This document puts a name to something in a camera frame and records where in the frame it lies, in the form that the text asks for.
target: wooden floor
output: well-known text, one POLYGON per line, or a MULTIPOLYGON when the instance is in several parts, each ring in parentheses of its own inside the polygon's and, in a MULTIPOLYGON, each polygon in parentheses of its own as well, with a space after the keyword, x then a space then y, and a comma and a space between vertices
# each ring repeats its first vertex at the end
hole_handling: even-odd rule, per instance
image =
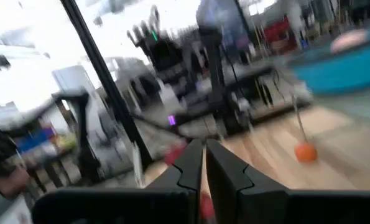
MULTIPOLYGON (((318 150, 318 160, 311 164, 301 164, 295 158, 294 147, 303 139, 294 114, 222 144, 291 189, 370 190, 370 124, 319 107, 303 111, 301 117, 318 150)), ((156 164, 146 173, 146 182, 164 169, 156 164)), ((208 191, 205 168, 202 188, 208 191)))

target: computer monitor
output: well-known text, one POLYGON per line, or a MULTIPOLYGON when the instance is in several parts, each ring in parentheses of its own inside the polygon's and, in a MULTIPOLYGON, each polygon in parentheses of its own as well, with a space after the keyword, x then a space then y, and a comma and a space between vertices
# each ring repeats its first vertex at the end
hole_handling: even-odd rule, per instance
POLYGON ((196 18, 199 27, 215 27, 222 33, 222 45, 229 55, 247 49, 249 27, 236 0, 201 0, 196 18))

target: black stand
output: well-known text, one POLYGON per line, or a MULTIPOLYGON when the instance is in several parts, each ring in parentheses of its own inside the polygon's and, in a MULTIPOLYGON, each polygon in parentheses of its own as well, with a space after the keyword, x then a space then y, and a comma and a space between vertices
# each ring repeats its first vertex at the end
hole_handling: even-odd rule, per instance
POLYGON ((93 68, 99 76, 101 84, 106 91, 107 96, 111 100, 112 109, 115 117, 119 118, 122 122, 124 129, 131 140, 135 142, 139 148, 142 160, 142 168, 144 170, 153 162, 146 145, 144 144, 141 135, 139 134, 135 122, 129 115, 125 101, 119 93, 113 78, 111 77, 109 70, 100 54, 95 41, 92 38, 88 27, 81 15, 81 12, 75 2, 75 0, 61 0, 63 7, 66 10, 68 17, 70 18, 77 34, 84 46, 84 49, 90 58, 93 68))

